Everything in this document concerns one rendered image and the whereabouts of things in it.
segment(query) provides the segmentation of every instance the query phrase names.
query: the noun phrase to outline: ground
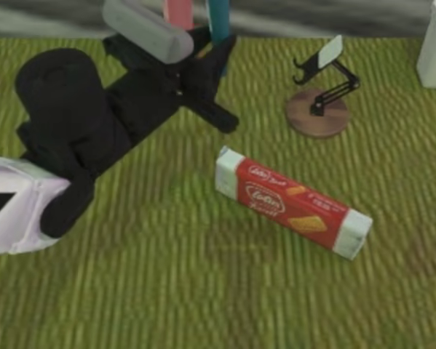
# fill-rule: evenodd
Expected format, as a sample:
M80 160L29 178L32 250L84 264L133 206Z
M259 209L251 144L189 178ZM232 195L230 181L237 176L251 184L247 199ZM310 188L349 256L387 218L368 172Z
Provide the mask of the ground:
M420 41L346 39L362 79L347 130L287 128L295 55L314 39L240 39L218 96L227 136L181 111L100 178L56 246L0 257L0 349L436 349L436 91L415 74ZM18 68L53 47L122 69L98 41L0 39L0 156L18 156ZM341 80L327 70L310 82ZM353 262L216 193L228 145L374 219Z

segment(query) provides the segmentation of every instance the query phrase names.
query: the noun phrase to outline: red wrapper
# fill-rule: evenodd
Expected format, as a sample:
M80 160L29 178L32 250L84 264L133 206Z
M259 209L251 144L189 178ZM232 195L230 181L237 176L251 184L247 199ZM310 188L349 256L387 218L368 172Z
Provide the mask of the red wrapper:
M295 180L224 147L217 191L342 257L352 260L373 220Z

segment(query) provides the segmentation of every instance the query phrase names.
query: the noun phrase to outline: grass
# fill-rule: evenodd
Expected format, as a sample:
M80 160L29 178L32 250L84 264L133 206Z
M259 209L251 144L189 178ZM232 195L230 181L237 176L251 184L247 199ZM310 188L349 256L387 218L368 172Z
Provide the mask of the grass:
M323 42L241 39L218 96L235 133L181 111L100 179L58 245L0 257L0 349L436 348L436 91L415 74L420 42L346 39L362 87L348 129L319 141L283 110L292 58ZM22 151L15 75L53 47L83 49L105 84L122 73L98 41L0 39L0 156ZM215 193L222 145L373 217L357 259Z

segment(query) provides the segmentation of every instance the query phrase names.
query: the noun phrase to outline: blue object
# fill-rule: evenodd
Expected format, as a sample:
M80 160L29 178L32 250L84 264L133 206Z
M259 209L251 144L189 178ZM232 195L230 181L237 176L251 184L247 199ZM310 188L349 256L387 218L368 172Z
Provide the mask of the blue object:
M208 19L210 21L211 40L213 45L219 44L231 33L229 23L229 0L207 0Z

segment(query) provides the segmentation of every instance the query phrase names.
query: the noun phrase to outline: helmet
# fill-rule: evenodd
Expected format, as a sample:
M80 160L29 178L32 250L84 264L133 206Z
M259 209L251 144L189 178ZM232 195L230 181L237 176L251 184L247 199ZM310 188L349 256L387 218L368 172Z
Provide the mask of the helmet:
M0 157L0 254L32 252L52 246L40 230L49 202L70 182L26 160Z

